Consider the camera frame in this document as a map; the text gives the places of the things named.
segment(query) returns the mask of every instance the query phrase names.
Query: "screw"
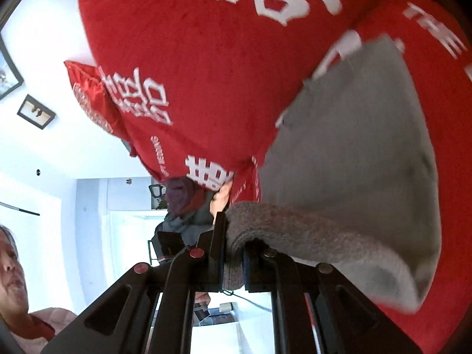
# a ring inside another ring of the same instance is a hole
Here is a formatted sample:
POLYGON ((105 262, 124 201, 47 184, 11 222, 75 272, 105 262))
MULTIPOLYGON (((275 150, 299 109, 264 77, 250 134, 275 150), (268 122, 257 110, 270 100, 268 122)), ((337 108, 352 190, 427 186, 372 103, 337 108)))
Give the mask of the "screw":
POLYGON ((278 254, 278 251, 275 249, 266 249, 264 250, 264 255, 267 258, 274 258, 278 254))
POLYGON ((149 270, 149 265, 147 263, 137 263, 134 270, 136 274, 144 274, 149 270))
POLYGON ((190 250, 190 256, 192 258, 202 258, 205 255, 205 250, 200 248, 195 248, 190 250))
POLYGON ((333 267, 329 263, 320 263, 318 271, 323 274, 331 274, 333 272, 333 267))

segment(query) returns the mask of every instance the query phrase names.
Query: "woman's hair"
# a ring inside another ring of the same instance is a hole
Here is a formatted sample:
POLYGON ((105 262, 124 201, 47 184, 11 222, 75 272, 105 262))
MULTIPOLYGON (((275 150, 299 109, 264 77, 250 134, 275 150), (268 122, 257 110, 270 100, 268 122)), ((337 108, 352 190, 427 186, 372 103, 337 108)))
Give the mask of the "woman's hair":
POLYGON ((0 230, 3 231, 3 233, 5 233, 6 237, 8 238, 8 241, 10 242, 11 247, 13 248, 13 250, 15 251, 15 254, 18 257, 17 244, 15 243, 15 239, 13 238, 13 234, 11 234, 10 229, 0 224, 0 230))

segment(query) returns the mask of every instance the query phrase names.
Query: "woman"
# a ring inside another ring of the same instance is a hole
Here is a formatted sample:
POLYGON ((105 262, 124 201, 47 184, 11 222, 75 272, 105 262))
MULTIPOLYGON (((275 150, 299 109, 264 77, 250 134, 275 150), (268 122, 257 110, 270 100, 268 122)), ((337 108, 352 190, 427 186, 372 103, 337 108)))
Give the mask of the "woman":
POLYGON ((39 354, 76 315, 49 308, 28 313, 28 291, 11 232, 0 224, 0 319, 26 354, 39 354))

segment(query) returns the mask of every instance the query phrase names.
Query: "picture frame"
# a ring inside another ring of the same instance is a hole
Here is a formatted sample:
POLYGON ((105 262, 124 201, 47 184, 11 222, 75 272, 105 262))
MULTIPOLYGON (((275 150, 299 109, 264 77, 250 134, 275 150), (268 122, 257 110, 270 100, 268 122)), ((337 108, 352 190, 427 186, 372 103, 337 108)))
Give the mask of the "picture frame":
POLYGON ((0 36, 0 100, 23 85, 23 77, 11 60, 0 36))
POLYGON ((41 102, 35 100, 29 94, 24 99, 17 114, 41 130, 48 126, 56 117, 56 113, 44 106, 41 102))

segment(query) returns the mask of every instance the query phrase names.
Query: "wire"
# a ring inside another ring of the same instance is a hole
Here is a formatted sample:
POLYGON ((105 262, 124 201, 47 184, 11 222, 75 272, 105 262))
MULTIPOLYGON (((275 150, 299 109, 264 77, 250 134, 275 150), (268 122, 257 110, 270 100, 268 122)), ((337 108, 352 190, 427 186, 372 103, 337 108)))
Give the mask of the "wire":
POLYGON ((252 301, 250 301, 250 300, 247 299, 247 298, 241 297, 241 295, 235 294, 234 291, 232 291, 232 290, 223 290, 222 292, 223 292, 223 294, 225 294, 225 295, 229 295, 229 296, 234 295, 235 297, 244 299, 245 301, 249 302, 250 304, 254 305, 255 307, 258 307, 259 309, 264 310, 265 312, 272 313, 272 310, 271 310, 271 309, 269 309, 269 308, 267 308, 267 307, 264 307, 264 306, 261 306, 261 305, 257 304, 256 302, 252 302, 252 301))

